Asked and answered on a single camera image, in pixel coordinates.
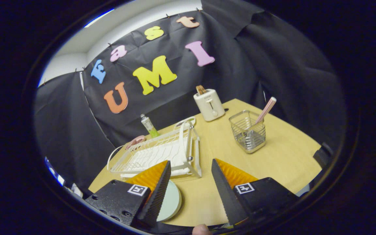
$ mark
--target toaster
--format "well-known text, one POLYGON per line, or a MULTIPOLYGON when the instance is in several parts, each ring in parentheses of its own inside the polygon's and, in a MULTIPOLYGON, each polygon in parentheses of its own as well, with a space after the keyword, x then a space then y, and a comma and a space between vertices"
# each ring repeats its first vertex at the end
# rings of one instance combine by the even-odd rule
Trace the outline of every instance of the toaster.
POLYGON ((225 113, 220 98, 218 98, 214 89, 206 89, 202 95, 195 94, 194 100, 207 122, 217 119, 225 113))

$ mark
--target letter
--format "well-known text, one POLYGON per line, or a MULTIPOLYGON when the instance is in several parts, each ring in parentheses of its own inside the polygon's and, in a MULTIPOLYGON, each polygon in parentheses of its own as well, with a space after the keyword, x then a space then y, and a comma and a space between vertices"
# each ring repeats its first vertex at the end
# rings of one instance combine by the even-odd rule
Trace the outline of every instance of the letter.
POLYGON ((146 29, 145 35, 148 40, 157 39, 163 35, 163 30, 161 30, 161 27, 159 26, 153 26, 152 28, 146 29))
POLYGON ((133 72, 133 76, 139 79, 140 84, 143 87, 143 94, 147 95, 153 91, 152 84, 155 87, 159 87, 159 76, 161 76, 161 83, 163 85, 168 84, 176 79, 176 74, 170 71, 165 61, 166 57, 160 55, 153 60, 152 71, 140 67, 133 72))
POLYGON ((121 97, 121 104, 117 105, 115 102, 112 94, 113 91, 109 91, 104 95, 104 100, 107 101, 108 107, 110 108, 111 112, 113 113, 120 113, 125 108, 127 108, 127 104, 129 103, 129 100, 127 98, 126 91, 124 90, 124 82, 119 83, 115 86, 115 89, 118 91, 121 97))
POLYGON ((196 28, 196 27, 200 26, 199 22, 195 22, 195 23, 192 22, 193 19, 194 19, 194 17, 183 16, 183 17, 177 19, 176 22, 182 23, 187 28, 196 28))
POLYGON ((121 58, 121 57, 125 56, 126 54, 127 54, 127 51, 126 51, 124 45, 118 46, 116 49, 114 49, 111 52, 110 61, 114 62, 114 61, 118 60, 118 58, 121 58))
POLYGON ((104 66, 100 63, 101 63, 101 60, 100 59, 97 60, 94 68, 92 69, 91 76, 94 76, 96 79, 98 79, 98 81, 101 84, 105 77, 105 71, 103 72, 104 66))
POLYGON ((195 57, 198 60, 197 65, 200 67, 207 64, 211 64, 215 61, 215 58, 209 56, 207 52, 204 50, 204 48, 201 46, 201 44, 201 41, 195 41, 185 46, 185 48, 190 49, 192 53, 194 53, 195 57))

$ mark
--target metal cup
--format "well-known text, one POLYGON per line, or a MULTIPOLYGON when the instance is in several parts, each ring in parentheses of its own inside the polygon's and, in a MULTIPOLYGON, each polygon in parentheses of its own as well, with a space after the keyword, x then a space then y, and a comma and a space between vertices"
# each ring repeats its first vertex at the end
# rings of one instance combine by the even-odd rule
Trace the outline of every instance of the metal cup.
POLYGON ((258 116, 257 113, 243 110, 228 119, 236 143, 246 153, 253 153, 265 145, 264 120, 255 124, 258 116))

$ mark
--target black curtain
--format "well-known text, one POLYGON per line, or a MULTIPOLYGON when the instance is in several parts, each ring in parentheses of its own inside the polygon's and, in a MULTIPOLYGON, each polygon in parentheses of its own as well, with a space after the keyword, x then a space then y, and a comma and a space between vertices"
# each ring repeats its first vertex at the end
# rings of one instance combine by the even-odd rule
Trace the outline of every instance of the black curtain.
POLYGON ((84 193, 106 165, 114 146, 95 121, 79 72, 49 80, 37 89, 34 125, 42 156, 84 193))
POLYGON ((319 143, 336 149, 346 123, 338 77, 323 53, 302 33, 259 7, 240 0, 202 0, 238 42, 259 79, 257 98, 274 96, 270 111, 319 143))
POLYGON ((125 144, 138 135, 148 134, 140 122, 141 113, 150 117, 158 130, 200 113, 193 98, 197 85, 215 89, 222 102, 233 98, 245 102, 259 100, 256 98, 258 76, 247 54, 223 25, 205 11, 184 12, 163 18, 125 35, 94 58, 83 77, 89 106, 115 146, 125 144), (200 25, 187 28, 176 22, 182 16, 193 17, 194 22, 200 25), (148 40, 144 32, 153 26, 161 27, 164 35, 148 40), (202 47, 215 58, 215 62, 203 67, 197 65, 194 54, 185 48, 185 45, 195 41, 202 42, 202 47), (127 54, 111 62, 111 52, 120 45, 125 46, 127 54), (178 77, 143 95, 142 86, 133 72, 139 67, 152 70, 152 61, 160 55, 166 56, 167 65, 178 77), (98 60, 102 60, 106 71, 101 84, 91 77, 98 60), (120 113, 113 113, 103 97, 113 90, 113 97, 120 104, 119 92, 114 90, 120 82, 124 82, 128 106, 120 113))

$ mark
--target wooden table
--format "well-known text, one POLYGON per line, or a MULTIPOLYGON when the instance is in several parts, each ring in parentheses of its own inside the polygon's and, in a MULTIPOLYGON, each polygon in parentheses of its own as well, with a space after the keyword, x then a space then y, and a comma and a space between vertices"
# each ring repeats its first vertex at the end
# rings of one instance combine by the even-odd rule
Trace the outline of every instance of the wooden table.
MULTIPOLYGON (((224 116, 211 122, 206 122, 201 114, 195 116, 195 129, 200 136, 200 166, 203 175, 201 178, 171 178, 181 191, 182 206, 173 218, 164 223, 211 226, 228 222, 211 172, 214 158, 234 165, 258 179, 272 177, 293 193, 306 186, 321 171, 320 165, 312 157, 320 145, 271 114, 264 119, 266 145, 252 154, 245 153, 234 140, 228 118, 242 110, 256 113, 261 110, 237 99, 224 103, 223 107, 229 110, 224 116)), ((173 125, 159 133, 173 130, 173 125)), ((124 152, 122 148, 112 158, 110 165, 114 165, 124 152)), ((113 179, 119 180, 119 174, 111 173, 104 167, 89 190, 96 192, 113 179)))

